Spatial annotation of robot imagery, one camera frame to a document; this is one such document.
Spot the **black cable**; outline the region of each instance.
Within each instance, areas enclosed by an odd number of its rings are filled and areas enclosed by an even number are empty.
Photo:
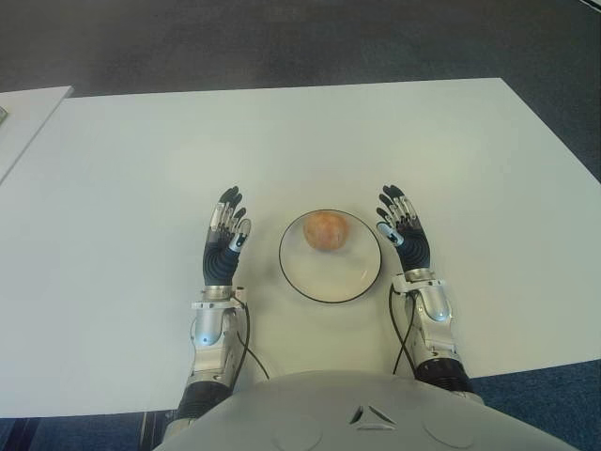
[[[407,331],[405,332],[405,338],[402,341],[403,345],[407,345],[407,339],[411,332],[411,327],[413,327],[413,318],[415,318],[415,298],[412,295],[409,295],[409,296],[411,296],[411,300],[413,301],[413,306],[411,307],[411,320],[409,321],[409,326],[407,328]],[[396,362],[394,363],[393,374],[396,374],[396,369],[398,368],[398,364],[401,361],[401,356],[403,355],[403,350],[406,350],[406,349],[407,349],[407,346],[402,346],[401,349],[399,350],[398,355],[396,356]],[[413,364],[413,361],[411,360],[408,351],[406,351],[406,353],[407,353],[409,365],[411,365],[411,370],[413,370],[413,368],[415,367]]]
[[[238,301],[240,305],[242,305],[244,313],[246,314],[246,339],[244,340],[244,351],[242,352],[242,356],[240,357],[240,363],[238,365],[238,368],[236,368],[236,373],[234,374],[234,379],[232,380],[232,388],[234,388],[236,386],[236,382],[238,382],[238,376],[240,375],[242,365],[244,365],[244,359],[246,358],[246,352],[248,351],[248,342],[251,339],[251,316],[248,313],[248,307],[246,306],[246,303],[244,303],[240,299],[236,299],[236,301]]]
[[[240,342],[240,344],[242,346],[244,346],[244,342],[242,341],[242,337],[240,336],[240,333],[238,332],[238,340]],[[261,370],[263,371],[263,374],[265,375],[265,379],[269,380],[270,378],[270,373],[267,372],[267,369],[265,369],[265,367],[263,366],[263,364],[261,363],[261,361],[259,360],[259,358],[256,356],[256,354],[247,346],[246,350],[248,351],[249,354],[251,354],[251,357],[254,358],[254,361],[256,362],[257,365],[259,365],[261,367]]]
[[[405,338],[403,338],[403,336],[401,335],[401,332],[398,330],[398,326],[396,325],[396,319],[394,318],[393,292],[394,292],[394,285],[391,284],[391,289],[388,292],[388,311],[391,315],[391,321],[393,322],[393,327],[394,327],[394,331],[396,332],[396,336],[398,337],[398,340],[401,342],[401,350],[399,351],[398,356],[396,358],[396,363],[394,364],[393,374],[396,372],[396,369],[398,368],[398,363],[401,360],[401,356],[403,355],[403,352],[404,352],[405,355],[407,355],[407,361],[409,363],[409,366],[411,367],[411,372],[413,373],[413,377],[415,377],[415,365],[413,364],[413,359],[411,359],[411,356],[409,354],[409,351],[407,350],[407,344],[406,344],[407,339],[409,337],[409,332],[411,332],[411,326],[413,325],[413,318],[415,315],[415,299],[413,297],[411,297],[411,299],[413,300],[413,309],[411,311],[411,321],[407,328],[407,333],[405,335]]]
[[[242,341],[242,337],[237,332],[238,340],[239,340],[240,344],[244,347],[244,351],[242,352],[242,357],[240,358],[240,363],[238,365],[238,368],[236,369],[236,374],[234,375],[234,379],[232,380],[232,387],[236,386],[236,382],[238,381],[238,376],[240,375],[240,371],[242,370],[242,366],[244,365],[244,359],[246,358],[246,352],[248,352],[249,354],[251,354],[251,356],[256,360],[256,362],[258,363],[258,365],[263,370],[263,373],[265,374],[265,377],[268,380],[270,379],[270,375],[267,372],[267,369],[265,369],[265,367],[263,366],[263,364],[261,363],[261,361],[258,359],[258,357],[256,356],[256,354],[254,352],[252,352],[251,349],[248,347],[249,341],[251,339],[251,316],[250,316],[250,314],[248,312],[248,307],[246,306],[246,303],[244,303],[240,299],[236,299],[236,301],[238,301],[240,303],[240,305],[242,305],[242,308],[244,309],[244,313],[246,315],[246,339],[244,341]]]

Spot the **white table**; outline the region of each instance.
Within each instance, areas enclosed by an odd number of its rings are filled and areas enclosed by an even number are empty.
[[[601,187],[500,79],[71,99],[0,189],[0,416],[176,407],[233,183],[254,220],[235,282],[270,372],[390,371],[392,247],[339,305],[303,298],[277,257],[308,210],[374,225],[390,182],[421,215],[472,377],[601,356]]]
[[[62,86],[0,93],[0,106],[8,112],[0,123],[0,184],[70,92]]]

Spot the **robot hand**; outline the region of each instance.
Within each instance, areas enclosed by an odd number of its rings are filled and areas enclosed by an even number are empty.
[[[236,211],[241,200],[238,186],[228,189],[211,216],[203,259],[207,288],[232,285],[240,251],[251,233],[250,219],[242,219],[246,209]]]
[[[396,248],[404,272],[430,267],[430,247],[417,213],[409,199],[396,186],[384,186],[379,195],[388,211],[377,208],[384,220],[378,223],[379,232]]]
[[[444,292],[445,283],[437,279],[430,269],[430,247],[422,224],[400,189],[391,185],[384,186],[383,191],[379,199],[388,211],[377,209],[378,215],[384,220],[378,223],[378,230],[394,245],[403,267],[403,272],[393,277],[389,307],[413,375],[419,381],[446,390],[471,393],[470,378],[461,364],[451,333],[452,314]],[[405,338],[398,332],[394,322],[393,291],[406,300],[412,300],[405,303],[409,323]],[[409,335],[411,328],[417,331],[413,335]]]

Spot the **bread roll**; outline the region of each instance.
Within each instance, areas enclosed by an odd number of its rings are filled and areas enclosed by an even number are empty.
[[[316,211],[304,220],[304,238],[320,251],[335,251],[345,245],[348,238],[347,220],[333,211]]]

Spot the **plate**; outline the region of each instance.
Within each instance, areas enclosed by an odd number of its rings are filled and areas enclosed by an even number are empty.
[[[309,245],[302,226],[307,216],[331,211],[348,223],[348,238],[335,251]],[[382,255],[374,232],[359,218],[339,210],[304,213],[285,230],[280,241],[280,267],[290,285],[307,298],[322,303],[344,303],[367,291],[378,278]]]

